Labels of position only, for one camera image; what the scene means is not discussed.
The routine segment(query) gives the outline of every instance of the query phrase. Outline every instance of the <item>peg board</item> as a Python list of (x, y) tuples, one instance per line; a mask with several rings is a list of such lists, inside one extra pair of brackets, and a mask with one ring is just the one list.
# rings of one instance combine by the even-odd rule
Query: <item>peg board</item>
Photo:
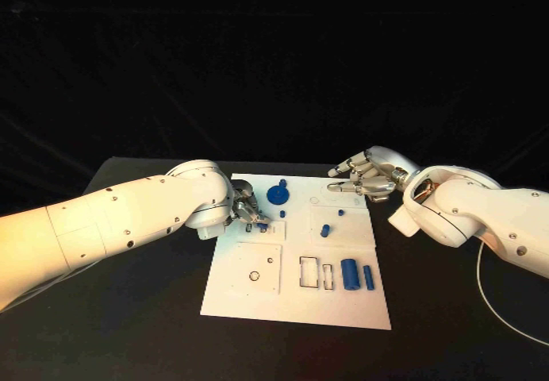
[[(200, 314), (390, 329), (363, 197), (328, 192), (329, 178), (233, 174), (231, 179), (252, 184), (259, 208), (273, 222), (265, 233), (254, 226), (247, 233), (246, 225), (234, 221), (217, 238)], [(266, 200), (266, 191), (280, 179), (289, 199), (276, 206)], [(325, 238), (319, 236), (322, 224), (329, 225)], [(318, 258), (318, 289), (299, 286), (302, 256)], [(357, 261), (355, 291), (342, 288), (339, 262), (345, 258)], [(324, 264), (332, 268), (332, 290), (324, 289)], [(371, 267), (373, 291), (365, 290), (364, 265)]]

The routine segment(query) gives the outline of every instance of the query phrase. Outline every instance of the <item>white cable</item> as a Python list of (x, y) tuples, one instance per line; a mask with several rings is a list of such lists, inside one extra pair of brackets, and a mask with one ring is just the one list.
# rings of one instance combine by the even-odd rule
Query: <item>white cable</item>
[(495, 312), (494, 308), (491, 307), (491, 304), (488, 302), (488, 299), (485, 298), (485, 295), (484, 295), (484, 291), (482, 291), (482, 286), (479, 284), (479, 257), (482, 256), (482, 248), (484, 248), (484, 242), (479, 244), (479, 249), (478, 249), (478, 259), (476, 259), (476, 284), (478, 284), (478, 291), (479, 291), (479, 294), (482, 295), (482, 299), (484, 299), (484, 302), (485, 302), (485, 305), (488, 306), (491, 312), (494, 313), (494, 315), (497, 316), (497, 318), (502, 321), (502, 324), (517, 333), (520, 333), (524, 337), (527, 337), (530, 340), (533, 341), (537, 341), (540, 344), (546, 345), (549, 347), (549, 343), (546, 343), (543, 340), (540, 339), (535, 339), (534, 337), (531, 337), (530, 335), (527, 335), (522, 331), (520, 331), (518, 329), (515, 329), (504, 320), (502, 320), (502, 317), (498, 315), (498, 313)]

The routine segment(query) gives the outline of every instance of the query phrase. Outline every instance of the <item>black backdrop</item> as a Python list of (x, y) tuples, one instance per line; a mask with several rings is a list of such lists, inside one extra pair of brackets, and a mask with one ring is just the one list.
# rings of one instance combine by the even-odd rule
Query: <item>black backdrop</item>
[(546, 189), (531, 14), (77, 3), (0, 13), (0, 214), (110, 156), (335, 164), (377, 144)]

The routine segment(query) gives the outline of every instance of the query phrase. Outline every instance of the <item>table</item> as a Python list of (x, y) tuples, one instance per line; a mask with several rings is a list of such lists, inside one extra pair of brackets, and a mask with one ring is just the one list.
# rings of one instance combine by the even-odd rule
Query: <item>table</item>
[[(86, 188), (162, 174), (181, 160), (112, 158)], [(329, 165), (218, 162), (224, 174), (324, 177)], [(479, 298), (479, 242), (458, 249), (368, 204), (391, 331), (200, 316), (214, 240), (181, 228), (97, 263), (0, 315), (0, 379), (546, 379), (549, 348)], [(495, 310), (549, 338), (549, 281), (484, 252)]]

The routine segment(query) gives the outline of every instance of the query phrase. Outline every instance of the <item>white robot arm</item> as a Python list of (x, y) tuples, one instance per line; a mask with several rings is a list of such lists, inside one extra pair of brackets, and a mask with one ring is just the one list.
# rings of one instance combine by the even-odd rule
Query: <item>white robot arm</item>
[(200, 239), (234, 219), (269, 223), (252, 186), (230, 183), (208, 160), (110, 186), (66, 202), (0, 218), (0, 311), (79, 269), (171, 234), (182, 224)]
[(401, 206), (388, 222), (406, 237), (419, 229), (456, 248), (476, 236), (507, 262), (549, 278), (549, 194), (502, 189), (484, 174), (466, 168), (433, 166), (423, 170), (400, 154), (373, 146), (328, 172), (351, 171), (350, 180), (328, 190), (351, 191), (373, 202), (403, 192)]

